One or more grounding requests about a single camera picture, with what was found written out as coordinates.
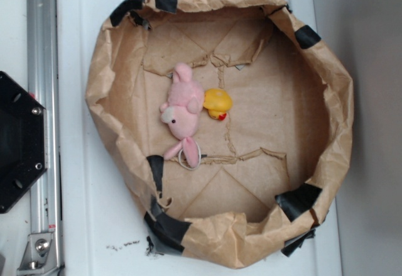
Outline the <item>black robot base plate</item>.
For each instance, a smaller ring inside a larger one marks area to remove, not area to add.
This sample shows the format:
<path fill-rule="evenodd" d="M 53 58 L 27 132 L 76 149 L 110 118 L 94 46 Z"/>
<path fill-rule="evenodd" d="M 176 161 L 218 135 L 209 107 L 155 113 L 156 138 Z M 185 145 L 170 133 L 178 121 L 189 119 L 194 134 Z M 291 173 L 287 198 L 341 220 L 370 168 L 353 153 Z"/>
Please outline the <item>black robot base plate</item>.
<path fill-rule="evenodd" d="M 46 109 L 1 72 L 1 213 L 46 171 Z"/>

